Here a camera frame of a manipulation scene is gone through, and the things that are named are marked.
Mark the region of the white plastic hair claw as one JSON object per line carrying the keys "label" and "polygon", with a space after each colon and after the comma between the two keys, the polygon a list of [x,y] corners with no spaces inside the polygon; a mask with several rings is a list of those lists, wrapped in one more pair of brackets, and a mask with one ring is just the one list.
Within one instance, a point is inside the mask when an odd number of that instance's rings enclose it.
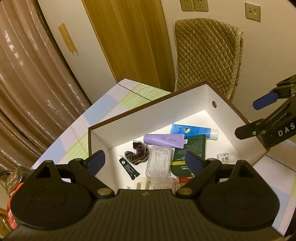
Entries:
{"label": "white plastic hair claw", "polygon": [[149,190],[149,181],[145,177],[137,177],[132,185],[126,187],[128,190]]}

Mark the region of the red snack packet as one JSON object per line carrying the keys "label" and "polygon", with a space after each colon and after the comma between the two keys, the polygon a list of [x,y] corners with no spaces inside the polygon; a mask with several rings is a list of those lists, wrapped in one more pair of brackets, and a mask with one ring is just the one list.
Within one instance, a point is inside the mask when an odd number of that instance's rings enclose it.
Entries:
{"label": "red snack packet", "polygon": [[186,185],[188,182],[190,182],[193,178],[192,177],[180,177],[179,178],[179,185],[183,187]]}

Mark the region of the brown curtain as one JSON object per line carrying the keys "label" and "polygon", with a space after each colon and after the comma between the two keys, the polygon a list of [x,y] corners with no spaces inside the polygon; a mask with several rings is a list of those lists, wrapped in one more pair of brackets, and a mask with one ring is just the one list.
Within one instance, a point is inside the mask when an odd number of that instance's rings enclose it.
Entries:
{"label": "brown curtain", "polygon": [[37,1],[1,1],[1,170],[30,168],[90,100]]}

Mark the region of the blue hand cream tube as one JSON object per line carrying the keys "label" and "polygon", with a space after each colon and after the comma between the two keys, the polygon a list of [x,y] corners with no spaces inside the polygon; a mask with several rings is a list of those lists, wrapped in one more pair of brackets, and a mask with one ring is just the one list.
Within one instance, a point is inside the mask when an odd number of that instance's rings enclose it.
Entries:
{"label": "blue hand cream tube", "polygon": [[219,130],[213,128],[205,128],[199,126],[187,126],[172,124],[171,135],[184,134],[185,138],[190,138],[199,135],[205,135],[208,140],[218,140]]}

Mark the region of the wooden door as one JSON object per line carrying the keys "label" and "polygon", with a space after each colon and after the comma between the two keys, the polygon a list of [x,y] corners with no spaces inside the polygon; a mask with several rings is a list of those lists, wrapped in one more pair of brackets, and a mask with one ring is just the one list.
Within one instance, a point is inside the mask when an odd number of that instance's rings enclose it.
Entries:
{"label": "wooden door", "polygon": [[83,1],[116,82],[174,91],[175,73],[161,1]]}

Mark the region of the small dark green tube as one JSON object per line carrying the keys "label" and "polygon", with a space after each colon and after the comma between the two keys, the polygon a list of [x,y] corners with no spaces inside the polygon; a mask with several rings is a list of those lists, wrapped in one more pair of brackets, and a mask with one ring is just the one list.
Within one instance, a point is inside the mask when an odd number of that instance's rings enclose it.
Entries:
{"label": "small dark green tube", "polygon": [[133,166],[123,156],[118,156],[118,159],[119,163],[122,165],[132,180],[135,180],[135,178],[140,175],[140,173],[135,168],[133,168]]}

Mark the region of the double wall socket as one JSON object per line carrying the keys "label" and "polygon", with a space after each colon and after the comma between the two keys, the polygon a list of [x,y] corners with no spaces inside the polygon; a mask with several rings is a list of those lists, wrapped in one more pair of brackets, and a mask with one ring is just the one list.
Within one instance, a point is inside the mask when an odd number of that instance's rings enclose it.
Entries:
{"label": "double wall socket", "polygon": [[208,12],[207,0],[180,0],[182,11]]}

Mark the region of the floss pick clear box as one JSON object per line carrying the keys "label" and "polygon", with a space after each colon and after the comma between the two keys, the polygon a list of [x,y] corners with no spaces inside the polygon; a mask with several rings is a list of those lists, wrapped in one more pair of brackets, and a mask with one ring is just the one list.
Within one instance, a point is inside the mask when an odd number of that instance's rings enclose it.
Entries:
{"label": "floss pick clear box", "polygon": [[145,175],[148,179],[168,178],[171,176],[171,162],[174,150],[170,147],[152,146]]}

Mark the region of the wall socket plate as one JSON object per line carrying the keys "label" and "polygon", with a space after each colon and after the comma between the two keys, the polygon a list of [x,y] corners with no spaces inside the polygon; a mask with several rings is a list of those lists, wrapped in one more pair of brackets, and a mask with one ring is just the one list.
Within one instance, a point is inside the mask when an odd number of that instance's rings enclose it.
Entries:
{"label": "wall socket plate", "polygon": [[248,20],[261,22],[261,7],[251,3],[245,3],[245,17]]}

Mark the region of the dark green carded package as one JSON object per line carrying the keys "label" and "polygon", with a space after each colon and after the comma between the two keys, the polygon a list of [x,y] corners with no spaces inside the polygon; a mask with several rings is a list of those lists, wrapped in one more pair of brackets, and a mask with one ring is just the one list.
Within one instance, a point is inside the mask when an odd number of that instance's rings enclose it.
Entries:
{"label": "dark green carded package", "polygon": [[171,173],[179,178],[194,177],[194,168],[188,167],[195,165],[197,169],[202,168],[202,164],[196,159],[196,156],[205,158],[206,135],[197,135],[185,138],[184,147],[182,149],[175,148],[173,160],[171,161]]}

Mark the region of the small white medicine bottle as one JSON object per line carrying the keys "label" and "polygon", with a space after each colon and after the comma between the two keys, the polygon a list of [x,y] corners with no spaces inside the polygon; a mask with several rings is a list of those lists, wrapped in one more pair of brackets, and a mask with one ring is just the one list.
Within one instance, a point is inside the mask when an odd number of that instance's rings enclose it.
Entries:
{"label": "small white medicine bottle", "polygon": [[217,159],[220,160],[223,164],[229,164],[231,161],[231,156],[229,153],[220,153],[217,155]]}

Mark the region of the brown cardboard box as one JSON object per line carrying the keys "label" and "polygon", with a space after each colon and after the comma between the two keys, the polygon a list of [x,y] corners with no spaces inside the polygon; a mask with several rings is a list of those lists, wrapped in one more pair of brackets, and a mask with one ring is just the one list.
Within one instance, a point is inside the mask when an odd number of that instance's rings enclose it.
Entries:
{"label": "brown cardboard box", "polygon": [[208,83],[150,101],[89,128],[89,154],[104,152],[97,178],[113,191],[135,186],[136,178],[173,188],[191,176],[185,153],[205,159],[221,153],[255,164],[266,154],[258,138],[240,140],[246,118]]}

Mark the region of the dark velvet scrunchie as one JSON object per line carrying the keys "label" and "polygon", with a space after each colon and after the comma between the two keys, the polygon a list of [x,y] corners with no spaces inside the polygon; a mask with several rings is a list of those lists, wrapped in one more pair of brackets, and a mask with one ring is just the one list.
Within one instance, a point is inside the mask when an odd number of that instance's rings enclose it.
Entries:
{"label": "dark velvet scrunchie", "polygon": [[133,141],[133,151],[126,151],[125,158],[133,165],[144,163],[149,159],[149,148],[140,141]]}

